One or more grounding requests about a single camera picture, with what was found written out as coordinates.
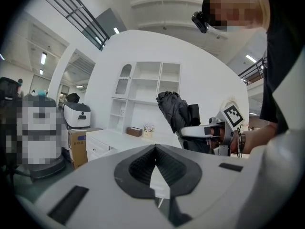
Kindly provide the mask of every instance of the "small wooden box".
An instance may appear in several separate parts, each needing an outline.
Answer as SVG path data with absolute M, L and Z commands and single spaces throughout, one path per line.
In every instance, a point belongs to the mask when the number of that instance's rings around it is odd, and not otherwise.
M 142 136 L 142 129 L 136 128 L 136 127 L 128 127 L 126 129 L 126 134 L 140 137 Z

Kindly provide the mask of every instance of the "black umbrella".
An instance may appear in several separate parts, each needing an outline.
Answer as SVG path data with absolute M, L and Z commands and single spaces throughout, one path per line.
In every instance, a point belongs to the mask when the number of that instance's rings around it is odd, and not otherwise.
M 173 133 L 176 133 L 181 146 L 184 149 L 214 154 L 214 151 L 207 145 L 205 139 L 195 137 L 183 137 L 180 130 L 187 126 L 200 125 L 198 104 L 188 105 L 176 92 L 159 93 L 157 97 L 159 108 L 165 119 L 170 124 Z

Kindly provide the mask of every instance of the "black rectangular slot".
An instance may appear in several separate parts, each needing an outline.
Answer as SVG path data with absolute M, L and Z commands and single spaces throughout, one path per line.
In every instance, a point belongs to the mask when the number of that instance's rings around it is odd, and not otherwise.
M 64 225 L 88 191 L 89 189 L 85 187 L 73 187 L 48 213 L 48 216 Z
M 228 169 L 228 170 L 238 171 L 238 172 L 241 172 L 242 169 L 243 169 L 242 166 L 232 165 L 232 164 L 228 164 L 228 163 L 221 163 L 219 165 L 219 167 L 225 168 L 225 169 Z

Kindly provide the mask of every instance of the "white pillar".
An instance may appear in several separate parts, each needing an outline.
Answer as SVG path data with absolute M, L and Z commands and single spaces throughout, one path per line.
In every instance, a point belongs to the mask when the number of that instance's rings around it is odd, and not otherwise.
M 53 73 L 48 89 L 48 97 L 54 99 L 55 101 L 56 101 L 58 88 L 61 83 L 62 75 L 65 72 L 65 69 L 75 50 L 76 47 L 72 46 L 71 44 L 66 48 L 65 52 L 63 52 L 63 55 L 61 56 L 61 59 L 59 59 L 58 64 Z
M 57 106 L 58 106 L 58 103 L 59 103 L 59 96 L 61 95 L 61 90 L 62 90 L 62 84 L 60 84 L 60 86 L 58 88 L 58 92 L 57 92 L 56 99 L 55 99 L 55 102 L 56 102 Z

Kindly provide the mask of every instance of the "cardboard box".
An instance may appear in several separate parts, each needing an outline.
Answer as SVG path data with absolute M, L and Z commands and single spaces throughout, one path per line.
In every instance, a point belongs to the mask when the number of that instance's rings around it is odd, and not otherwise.
M 68 143 L 71 163 L 74 169 L 88 162 L 86 151 L 86 132 L 99 131 L 101 128 L 68 130 Z

